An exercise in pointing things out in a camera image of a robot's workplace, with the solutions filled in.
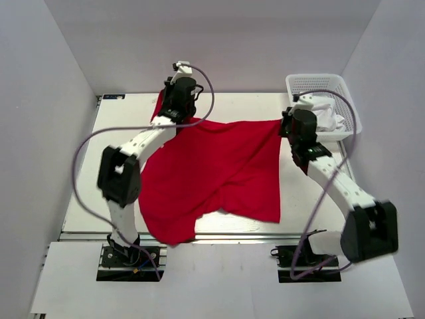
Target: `laundry basket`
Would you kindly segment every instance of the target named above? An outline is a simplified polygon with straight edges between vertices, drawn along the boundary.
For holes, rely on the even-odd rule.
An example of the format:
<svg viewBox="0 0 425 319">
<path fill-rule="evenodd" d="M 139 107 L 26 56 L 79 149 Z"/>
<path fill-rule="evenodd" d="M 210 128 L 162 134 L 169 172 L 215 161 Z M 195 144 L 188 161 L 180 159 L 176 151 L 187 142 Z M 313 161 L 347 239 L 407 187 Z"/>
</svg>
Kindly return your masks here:
<svg viewBox="0 0 425 319">
<path fill-rule="evenodd" d="M 291 106 L 294 106 L 295 102 L 292 102 L 293 94 L 305 92 L 308 90 L 327 89 L 340 93 L 344 96 L 354 109 L 356 117 L 357 133 L 360 133 L 362 126 L 360 123 L 359 115 L 351 99 L 350 92 L 348 91 L 347 85 L 345 85 L 344 79 L 336 74 L 291 74 L 286 77 L 286 87 L 290 97 Z M 341 141 L 344 138 L 353 135 L 353 117 L 349 111 L 348 106 L 340 98 L 333 96 L 328 93 L 314 93 L 317 96 L 330 96 L 335 99 L 336 113 L 344 117 L 344 125 L 346 131 L 344 132 L 317 132 L 317 141 L 319 142 L 334 142 Z"/>
</svg>

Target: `red cloth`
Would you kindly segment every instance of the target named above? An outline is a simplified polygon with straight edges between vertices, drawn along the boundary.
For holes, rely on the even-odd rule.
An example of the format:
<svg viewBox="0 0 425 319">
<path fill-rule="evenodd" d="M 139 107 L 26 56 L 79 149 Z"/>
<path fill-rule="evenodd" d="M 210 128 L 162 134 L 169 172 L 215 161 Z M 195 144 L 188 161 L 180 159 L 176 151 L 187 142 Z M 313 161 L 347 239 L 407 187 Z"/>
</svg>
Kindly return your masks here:
<svg viewBox="0 0 425 319">
<path fill-rule="evenodd" d="M 160 108 L 161 94 L 154 115 Z M 279 120 L 204 121 L 182 129 L 141 174 L 139 204 L 149 232 L 176 245 L 193 239 L 195 221 L 218 209 L 278 223 L 279 127 Z"/>
</svg>

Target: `gray wall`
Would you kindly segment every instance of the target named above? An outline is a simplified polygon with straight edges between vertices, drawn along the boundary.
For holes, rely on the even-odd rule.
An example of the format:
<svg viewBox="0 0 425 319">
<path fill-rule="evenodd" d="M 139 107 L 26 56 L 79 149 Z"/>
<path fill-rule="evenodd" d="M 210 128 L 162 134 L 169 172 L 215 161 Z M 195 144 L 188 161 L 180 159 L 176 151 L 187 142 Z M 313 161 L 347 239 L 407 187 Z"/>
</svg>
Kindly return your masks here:
<svg viewBox="0 0 425 319">
<path fill-rule="evenodd" d="M 0 317 L 26 318 L 96 99 L 43 0 L 0 1 Z"/>
<path fill-rule="evenodd" d="M 219 91 L 341 74 L 379 0 L 45 0 L 96 94 L 157 92 L 188 60 Z"/>
<path fill-rule="evenodd" d="M 425 318 L 425 2 L 383 0 L 343 76 L 363 124 L 356 177 L 398 208 L 395 256 L 415 318 Z"/>
</svg>

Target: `white cloth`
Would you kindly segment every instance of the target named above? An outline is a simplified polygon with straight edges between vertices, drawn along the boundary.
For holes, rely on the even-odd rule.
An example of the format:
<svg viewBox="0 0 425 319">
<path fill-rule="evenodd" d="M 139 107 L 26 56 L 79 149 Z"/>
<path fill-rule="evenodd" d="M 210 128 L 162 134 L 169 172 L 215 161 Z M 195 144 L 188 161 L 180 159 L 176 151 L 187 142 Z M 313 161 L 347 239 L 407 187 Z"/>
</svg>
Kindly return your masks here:
<svg viewBox="0 0 425 319">
<path fill-rule="evenodd" d="M 313 106 L 311 111 L 317 118 L 317 132 L 344 132 L 344 117 L 335 111 L 335 100 L 333 103 L 319 103 Z"/>
</svg>

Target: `plastic basket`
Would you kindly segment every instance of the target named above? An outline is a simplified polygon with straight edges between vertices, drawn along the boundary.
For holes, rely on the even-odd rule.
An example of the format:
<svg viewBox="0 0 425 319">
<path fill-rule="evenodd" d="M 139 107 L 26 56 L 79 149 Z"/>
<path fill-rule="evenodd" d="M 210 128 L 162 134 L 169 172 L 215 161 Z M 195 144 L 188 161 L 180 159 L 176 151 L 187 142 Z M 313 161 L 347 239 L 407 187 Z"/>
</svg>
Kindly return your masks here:
<svg viewBox="0 0 425 319">
<path fill-rule="evenodd" d="M 317 90 L 320 88 L 336 91 L 340 95 L 344 96 L 351 103 L 356 116 L 357 133 L 360 133 L 362 126 L 360 123 L 359 115 L 351 99 L 350 92 L 348 91 L 347 85 L 344 79 L 336 74 L 291 74 L 286 77 L 286 87 L 290 97 L 291 106 L 294 106 L 292 102 L 292 95 L 308 90 Z M 353 117 L 349 111 L 348 106 L 336 96 L 332 94 L 320 94 L 315 93 L 318 96 L 330 96 L 335 99 L 336 113 L 343 116 L 345 119 L 344 125 L 346 127 L 345 132 L 318 132 L 317 140 L 319 142 L 334 142 L 341 141 L 344 138 L 353 135 Z"/>
</svg>

